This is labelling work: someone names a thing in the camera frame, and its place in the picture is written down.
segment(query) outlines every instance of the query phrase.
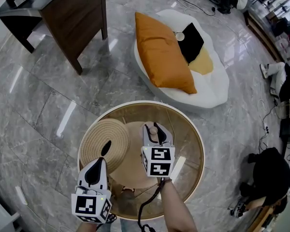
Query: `dark wooden furniture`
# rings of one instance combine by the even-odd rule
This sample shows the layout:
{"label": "dark wooden furniture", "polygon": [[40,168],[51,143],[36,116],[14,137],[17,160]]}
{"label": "dark wooden furniture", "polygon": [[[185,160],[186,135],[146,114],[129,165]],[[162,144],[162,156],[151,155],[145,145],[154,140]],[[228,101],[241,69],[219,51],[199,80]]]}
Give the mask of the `dark wooden furniture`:
{"label": "dark wooden furniture", "polygon": [[27,38],[43,21],[62,52],[80,75],[77,58],[99,30],[107,38],[105,0],[28,0],[18,8],[0,7],[0,19],[31,53]]}
{"label": "dark wooden furniture", "polygon": [[271,54],[273,59],[276,62],[284,62],[284,59],[276,48],[275,43],[267,34],[267,30],[265,30],[263,26],[258,22],[257,18],[254,17],[254,15],[249,11],[244,12],[244,18],[246,26],[257,36],[257,38]]}
{"label": "dark wooden furniture", "polygon": [[282,119],[280,121],[280,132],[279,137],[281,138],[283,142],[283,149],[282,149],[282,155],[285,156],[286,150],[287,150],[287,144],[290,143],[290,116],[289,112],[287,113],[287,118]]}

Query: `table leg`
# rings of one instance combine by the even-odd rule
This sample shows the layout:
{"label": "table leg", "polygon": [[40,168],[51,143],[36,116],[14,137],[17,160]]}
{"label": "table leg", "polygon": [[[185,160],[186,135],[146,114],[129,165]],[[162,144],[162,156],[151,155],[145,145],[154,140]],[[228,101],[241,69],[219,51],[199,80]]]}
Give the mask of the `table leg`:
{"label": "table leg", "polygon": [[33,53],[34,47],[29,43],[27,38],[42,19],[40,17],[31,16],[0,16],[0,19],[15,38],[17,38],[30,53]]}
{"label": "table leg", "polygon": [[281,152],[281,155],[282,155],[283,157],[285,157],[286,150],[287,150],[287,145],[288,145],[288,138],[284,138],[284,139],[282,139],[282,143],[283,143],[283,146],[282,146],[282,152]]}
{"label": "table leg", "polygon": [[105,40],[107,38],[107,23],[106,23],[106,2],[105,0],[101,0],[102,5],[102,39]]}
{"label": "table leg", "polygon": [[75,71],[77,72],[77,74],[81,75],[81,73],[83,72],[83,68],[79,64],[77,58],[69,57],[69,56],[67,56],[67,54],[65,54],[65,56],[68,59],[68,61],[70,62],[70,64],[72,65],[72,67],[75,69]]}

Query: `chair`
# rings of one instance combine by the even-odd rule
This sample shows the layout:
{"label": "chair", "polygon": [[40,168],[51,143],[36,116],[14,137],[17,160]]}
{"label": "chair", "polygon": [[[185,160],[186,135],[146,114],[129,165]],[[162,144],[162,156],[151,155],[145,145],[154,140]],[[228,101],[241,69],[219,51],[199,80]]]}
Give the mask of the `chair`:
{"label": "chair", "polygon": [[148,78],[135,40],[132,46],[132,61],[139,76],[157,97],[179,109],[196,112],[198,108],[213,108],[225,103],[228,100],[229,77],[214,50],[211,37],[203,31],[197,19],[190,15],[175,10],[163,10],[157,14],[162,18],[161,22],[168,25],[174,32],[183,31],[192,22],[204,40],[204,46],[212,59],[214,69],[206,75],[191,72],[197,94],[189,95],[176,88],[158,88]]}

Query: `cable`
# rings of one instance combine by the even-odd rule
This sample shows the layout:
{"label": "cable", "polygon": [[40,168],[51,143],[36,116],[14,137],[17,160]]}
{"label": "cable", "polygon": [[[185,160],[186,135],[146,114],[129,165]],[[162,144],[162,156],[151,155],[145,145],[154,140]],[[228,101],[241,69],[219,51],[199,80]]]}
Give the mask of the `cable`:
{"label": "cable", "polygon": [[147,205],[147,204],[149,204],[150,202],[152,202],[157,197],[157,195],[159,194],[159,192],[162,190],[162,188],[164,187],[165,183],[167,183],[169,181],[172,181],[172,179],[164,179],[164,178],[161,178],[160,184],[157,187],[154,195],[149,200],[147,200],[146,202],[144,202],[143,204],[141,204],[140,210],[139,210],[139,215],[138,215],[138,218],[137,218],[137,224],[139,225],[139,227],[140,227],[140,229],[141,229],[142,232],[145,232],[145,228],[148,228],[150,232],[156,232],[155,229],[152,228],[152,227],[150,227],[148,224],[141,225],[142,211],[143,211],[144,206]]}
{"label": "cable", "polygon": [[261,121],[262,121],[262,117],[261,117],[260,112],[259,112],[259,109],[258,109],[258,104],[259,104],[259,102],[262,102],[262,103],[263,103],[263,109],[264,109],[264,110],[266,110],[266,104],[265,104],[265,102],[264,102],[263,99],[260,99],[260,100],[258,100],[258,102],[257,102],[257,111],[258,111],[258,115],[259,115],[259,118],[260,118]]}
{"label": "cable", "polygon": [[193,9],[199,9],[201,10],[204,14],[208,15],[208,16],[214,16],[216,14],[216,12],[214,12],[213,14],[208,14],[207,12],[205,12],[203,9],[201,9],[199,6],[195,5],[192,2],[189,2],[187,0],[177,0],[181,5],[183,5],[186,9],[184,10],[184,13],[186,13],[186,10],[191,10],[194,12],[199,12],[199,11],[195,11]]}
{"label": "cable", "polygon": [[274,105],[272,108],[271,108],[271,110],[264,116],[264,118],[263,119],[261,119],[262,120],[262,128],[263,128],[263,130],[265,130],[266,131],[266,133],[265,133],[265,135],[264,136],[262,136],[260,139],[259,139],[259,154],[261,153],[261,151],[260,151],[260,149],[262,150],[262,151],[264,151],[264,149],[262,149],[262,147],[261,147],[261,144],[262,144],[262,140],[264,139],[264,138],[266,138],[267,137],[267,135],[269,134],[269,129],[268,129],[268,127],[265,127],[264,128],[264,120],[265,120],[265,118],[267,117],[267,116],[269,116],[270,115],[270,113],[271,113],[271,111],[275,108],[276,106]]}
{"label": "cable", "polygon": [[286,157],[287,161],[290,161],[290,159],[288,158],[289,156],[290,156],[290,154],[288,154],[287,157]]}
{"label": "cable", "polygon": [[[117,220],[117,216],[114,215],[114,214],[112,214],[112,213],[110,213],[110,214],[108,214],[108,216],[107,216],[106,223],[113,223],[113,222],[115,222],[116,220]],[[97,228],[96,228],[96,231],[97,231],[98,228],[101,227],[103,224],[104,224],[104,223],[99,224],[99,225],[97,226]]]}

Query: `sneaker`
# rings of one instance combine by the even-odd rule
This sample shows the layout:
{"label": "sneaker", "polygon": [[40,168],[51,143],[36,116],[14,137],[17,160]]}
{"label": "sneaker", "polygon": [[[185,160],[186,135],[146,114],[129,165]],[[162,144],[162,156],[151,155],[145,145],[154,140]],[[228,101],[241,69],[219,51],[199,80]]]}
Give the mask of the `sneaker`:
{"label": "sneaker", "polygon": [[233,210],[230,210],[230,216],[240,218],[246,211],[245,202],[240,200]]}
{"label": "sneaker", "polygon": [[260,64],[260,70],[261,70],[263,79],[266,79],[269,77],[267,74],[267,68],[263,64]]}

